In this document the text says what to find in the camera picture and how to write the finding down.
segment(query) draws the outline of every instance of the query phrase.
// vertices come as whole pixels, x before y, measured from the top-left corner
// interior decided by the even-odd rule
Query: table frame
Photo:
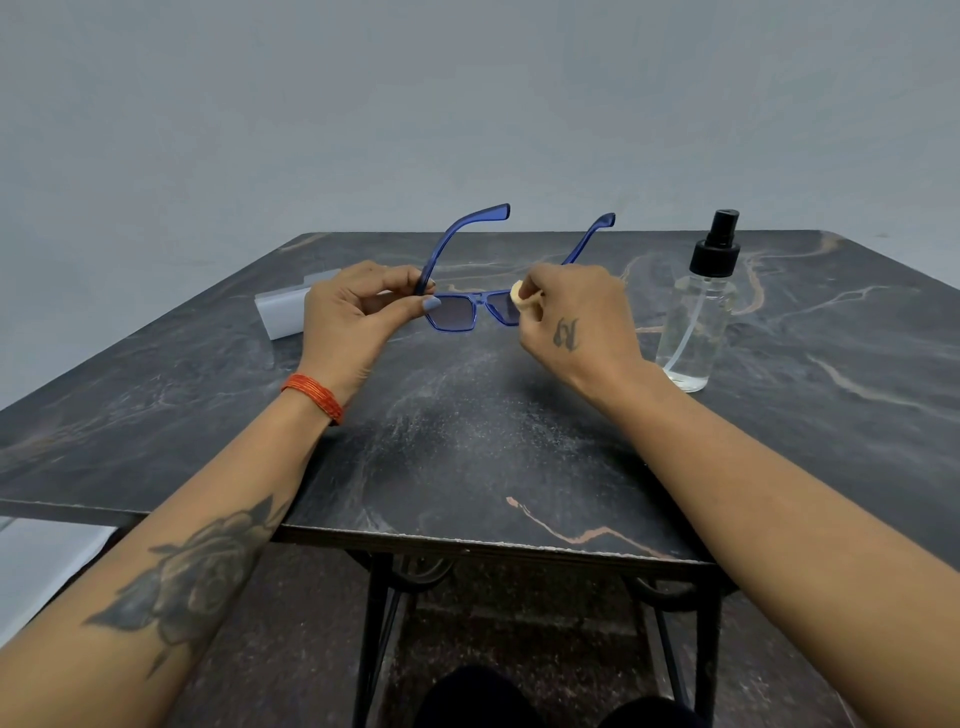
[[[453,562],[441,559],[425,574],[412,577],[407,573],[407,556],[403,557],[400,570],[395,570],[393,553],[349,550],[348,554],[370,573],[352,721],[353,728],[366,728],[402,595],[417,595],[433,589],[449,575]],[[673,699],[685,708],[690,707],[689,693],[670,640],[665,615],[696,612],[697,663],[693,711],[707,726],[711,726],[716,702],[723,598],[735,591],[736,587],[719,569],[688,581],[688,586],[681,592],[661,591],[653,579],[633,573],[623,574],[622,578],[635,605],[642,602],[654,610]],[[638,620],[642,622],[642,616],[638,616]]]

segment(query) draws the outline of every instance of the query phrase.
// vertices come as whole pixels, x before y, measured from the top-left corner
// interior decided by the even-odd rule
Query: bangle
[[[312,376],[300,374],[290,375],[287,377],[287,380],[283,382],[280,391],[282,392],[284,389],[296,389],[299,392],[303,392],[326,413],[326,416],[329,417],[335,425],[339,425],[344,419],[344,408],[340,406],[337,398]]]

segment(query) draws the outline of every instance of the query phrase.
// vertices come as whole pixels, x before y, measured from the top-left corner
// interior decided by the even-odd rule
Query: hand tattoo
[[[186,644],[199,655],[246,583],[260,550],[270,541],[286,505],[273,512],[267,496],[249,511],[237,511],[197,531],[183,546],[154,546],[163,558],[117,592],[103,612],[84,624],[136,632],[156,623],[166,645],[154,659],[153,675],[174,647]]]
[[[569,324],[565,319],[557,322],[557,330],[553,334],[553,345],[557,348],[566,346],[568,352],[577,348],[577,322],[580,319],[574,319]]]

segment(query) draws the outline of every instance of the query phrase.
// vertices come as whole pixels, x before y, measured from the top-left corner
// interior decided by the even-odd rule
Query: tinted lens
[[[504,324],[519,324],[520,312],[516,310],[514,302],[510,300],[510,292],[494,293],[487,297],[487,305],[496,311],[497,316]]]
[[[470,331],[476,320],[473,301],[467,296],[437,297],[443,303],[427,314],[430,323],[441,331]]]

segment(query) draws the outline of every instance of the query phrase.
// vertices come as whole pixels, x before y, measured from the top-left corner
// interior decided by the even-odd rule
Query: sponge
[[[514,287],[510,289],[510,300],[514,302],[517,311],[525,311],[528,308],[533,308],[534,306],[542,307],[540,299],[543,296],[543,291],[537,291],[533,296],[528,299],[522,299],[520,297],[520,286],[523,285],[522,280],[518,280],[514,283]]]

